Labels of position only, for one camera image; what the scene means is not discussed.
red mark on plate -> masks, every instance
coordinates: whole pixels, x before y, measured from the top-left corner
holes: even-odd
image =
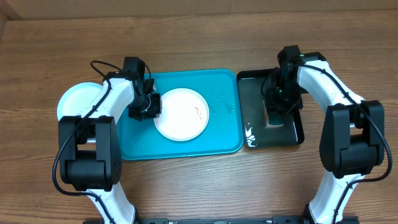
[[[199,108],[195,107],[195,109],[197,110],[197,114],[198,114],[199,118],[201,119],[201,112],[200,112]]]

round plate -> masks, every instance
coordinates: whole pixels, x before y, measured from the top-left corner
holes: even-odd
[[[162,113],[154,122],[166,138],[188,141],[205,130],[209,115],[209,106],[199,93],[178,88],[162,96]]]
[[[66,91],[57,107],[57,118],[75,116],[84,110],[100,93],[102,86],[97,83],[80,83]]]

blue mat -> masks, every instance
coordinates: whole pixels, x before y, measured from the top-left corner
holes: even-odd
[[[118,137],[126,160],[164,159],[234,153],[243,145],[243,128],[235,74],[227,69],[155,73],[156,92],[176,88],[197,91],[210,108],[206,129],[195,139],[177,142],[161,135],[154,120],[136,121],[124,110]]]

